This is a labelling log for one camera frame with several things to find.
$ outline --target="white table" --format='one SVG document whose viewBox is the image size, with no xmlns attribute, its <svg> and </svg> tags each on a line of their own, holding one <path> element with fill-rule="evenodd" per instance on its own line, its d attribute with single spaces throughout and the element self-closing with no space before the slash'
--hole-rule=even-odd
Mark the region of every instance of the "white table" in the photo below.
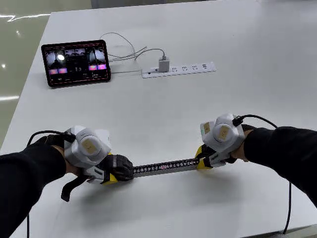
<svg viewBox="0 0 317 238">
<path fill-rule="evenodd" d="M 228 0 L 53 13 L 41 44 L 115 31 L 138 49 L 165 49 L 171 64 L 213 61 L 217 72 L 114 74 L 110 83 L 53 90 L 38 48 L 1 153 L 22 150 L 35 131 L 79 124 L 107 128 L 113 152 L 135 165 L 192 158 L 200 123 L 226 112 L 317 129 L 316 11 L 316 1 Z M 147 68 L 157 58 L 138 62 Z M 71 179 L 45 187 L 31 211 L 32 238 L 232 238 L 281 230 L 287 215 L 288 182 L 252 163 L 108 187 L 86 183 L 65 203 L 60 192 Z M 293 188 L 289 227 L 315 223 L 317 209 Z M 25 237 L 25 222 L 12 237 Z"/>
</svg>

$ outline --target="black cable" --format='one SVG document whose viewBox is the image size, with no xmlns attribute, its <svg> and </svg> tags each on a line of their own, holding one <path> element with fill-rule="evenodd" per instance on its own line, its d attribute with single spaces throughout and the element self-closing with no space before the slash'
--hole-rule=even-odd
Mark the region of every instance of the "black cable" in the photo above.
<svg viewBox="0 0 317 238">
<path fill-rule="evenodd" d="M 29 146 L 34 138 L 34 136 L 39 134 L 56 134 L 56 135 L 62 135 L 64 137 L 64 140 L 67 140 L 69 142 L 73 142 L 76 139 L 76 136 L 70 132 L 60 132 L 56 130 L 41 130 L 38 132 L 35 132 L 33 135 L 31 135 L 28 143 L 26 146 Z M 26 217 L 26 238 L 30 238 L 30 213 Z"/>
<path fill-rule="evenodd" d="M 244 116 L 237 116 L 235 119 L 232 120 L 233 125 L 234 126 L 240 125 L 243 122 L 244 118 L 257 118 L 257 119 L 260 119 L 260 120 L 263 120 L 263 121 L 267 122 L 268 124 L 272 125 L 274 128 L 277 128 L 277 126 L 274 123 L 270 122 L 269 120 L 267 120 L 267 119 L 265 119 L 263 117 L 260 117 L 260 116 L 257 116 L 257 115 L 251 115 L 251 114 L 244 115 Z M 286 232 L 287 232 L 289 220 L 291 218 L 291 211 L 292 211 L 292 183 L 289 182 L 289 187 L 288 187 L 288 214 L 287 214 L 286 225 L 285 225 L 285 228 L 283 230 L 283 234 L 286 234 Z"/>
</svg>

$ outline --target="metal ruler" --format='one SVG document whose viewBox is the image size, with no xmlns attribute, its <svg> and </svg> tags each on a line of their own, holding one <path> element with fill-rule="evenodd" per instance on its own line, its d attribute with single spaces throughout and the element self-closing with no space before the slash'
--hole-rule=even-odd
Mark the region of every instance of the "metal ruler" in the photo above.
<svg viewBox="0 0 317 238">
<path fill-rule="evenodd" d="M 140 165 L 133 167 L 133 177 L 143 177 L 151 175 L 161 175 L 188 170 L 195 170 L 200 159 L 187 159 L 163 162 L 158 164 Z"/>
</svg>

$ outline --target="white plug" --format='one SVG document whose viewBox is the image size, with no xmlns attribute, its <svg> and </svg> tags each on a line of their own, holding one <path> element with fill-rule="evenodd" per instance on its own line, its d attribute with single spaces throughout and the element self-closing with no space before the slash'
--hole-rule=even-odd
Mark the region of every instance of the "white plug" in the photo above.
<svg viewBox="0 0 317 238">
<path fill-rule="evenodd" d="M 158 61 L 158 71 L 169 72 L 169 58 L 163 55 Z"/>
</svg>

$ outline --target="white cable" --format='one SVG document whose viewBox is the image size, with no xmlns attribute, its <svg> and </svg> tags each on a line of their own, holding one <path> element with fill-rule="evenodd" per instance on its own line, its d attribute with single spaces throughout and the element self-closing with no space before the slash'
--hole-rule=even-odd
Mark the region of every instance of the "white cable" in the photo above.
<svg viewBox="0 0 317 238">
<path fill-rule="evenodd" d="M 138 55 L 135 55 L 135 56 L 131 56 L 131 57 L 127 57 L 127 58 L 124 58 L 122 57 L 123 59 L 112 59 L 112 60 L 109 60 L 109 62 L 113 62 L 113 61 L 121 61 L 121 60 L 130 60 L 130 59 L 133 59 L 136 60 L 137 57 L 139 57 L 141 54 L 143 54 L 144 52 L 147 52 L 147 51 L 153 51 L 153 50 L 159 50 L 159 51 L 162 51 L 163 52 L 163 56 L 165 56 L 165 52 L 162 50 L 162 49 L 159 49 L 159 48 L 155 48 L 155 49 L 148 49 L 148 50 L 145 50 L 145 51 L 142 51 L 141 53 L 139 53 Z"/>
<path fill-rule="evenodd" d="M 165 57 L 165 52 L 164 52 L 164 50 L 162 50 L 162 49 L 160 49 L 160 48 L 153 48 L 153 49 L 149 49 L 149 50 L 146 50 L 146 51 L 143 51 L 143 52 L 139 53 L 139 54 L 135 57 L 134 60 L 137 60 L 137 57 L 139 57 L 139 56 L 140 56 L 141 54 L 143 54 L 144 52 L 154 51 L 154 50 L 156 50 L 156 51 L 162 51 L 162 52 L 163 52 L 163 57 Z"/>
<path fill-rule="evenodd" d="M 132 43 L 130 41 L 128 41 L 124 36 L 120 35 L 119 33 L 116 33 L 116 32 L 107 32 L 107 33 L 103 33 L 100 37 L 99 37 L 99 40 L 101 40 L 101 38 L 105 35 L 108 35 L 108 34 L 115 34 L 115 35 L 118 35 L 120 37 L 122 37 L 124 40 L 126 40 L 130 46 L 132 47 L 133 49 L 133 53 L 135 54 L 135 49 L 134 49 L 134 46 L 132 45 Z"/>
<path fill-rule="evenodd" d="M 122 59 L 122 58 L 126 58 L 126 57 L 130 57 L 130 56 L 132 56 L 132 55 L 135 55 L 135 54 L 139 53 L 140 51 L 145 50 L 146 48 L 147 48 L 147 46 L 143 47 L 142 49 L 140 49 L 140 50 L 137 51 L 136 53 L 132 53 L 132 54 L 129 54 L 129 55 L 127 55 L 127 56 L 114 56 L 114 55 L 111 55 L 111 54 L 108 54 L 108 55 L 109 55 L 109 56 L 112 56 L 112 57 L 116 57 L 116 58 L 118 58 L 118 59 Z"/>
<path fill-rule="evenodd" d="M 140 72 L 140 69 L 131 70 L 131 71 L 118 71 L 118 72 L 111 72 L 111 73 L 131 73 L 131 72 Z"/>
<path fill-rule="evenodd" d="M 132 50 L 133 50 L 133 53 L 132 54 L 129 54 L 129 55 L 126 55 L 126 56 L 115 56 L 115 55 L 111 55 L 108 53 L 109 56 L 112 56 L 112 57 L 115 57 L 116 59 L 109 59 L 109 62 L 114 62 L 114 61 L 122 61 L 122 60 L 130 60 L 130 59 L 134 59 L 136 60 L 141 54 L 143 54 L 144 52 L 147 52 L 147 51 L 162 51 L 163 52 L 163 57 L 162 59 L 165 60 L 166 59 L 166 56 L 165 56 L 165 52 L 164 50 L 160 49 L 160 48 L 153 48 L 153 49 L 148 49 L 146 50 L 147 46 L 143 47 L 142 49 L 138 50 L 137 52 L 135 51 L 135 48 L 134 46 L 132 45 L 132 43 L 126 39 L 124 36 L 120 35 L 119 33 L 116 33 L 116 32 L 107 32 L 107 33 L 103 33 L 100 37 L 99 37 L 99 40 L 101 40 L 101 38 L 105 35 L 108 35 L 108 34 L 115 34 L 115 35 L 118 35 L 120 36 L 121 38 L 123 38 L 126 42 L 129 43 L 129 45 L 131 46 Z M 128 73 L 128 72 L 137 72 L 139 70 L 133 70 L 133 71 L 123 71 L 123 72 L 114 72 L 114 73 Z"/>
</svg>

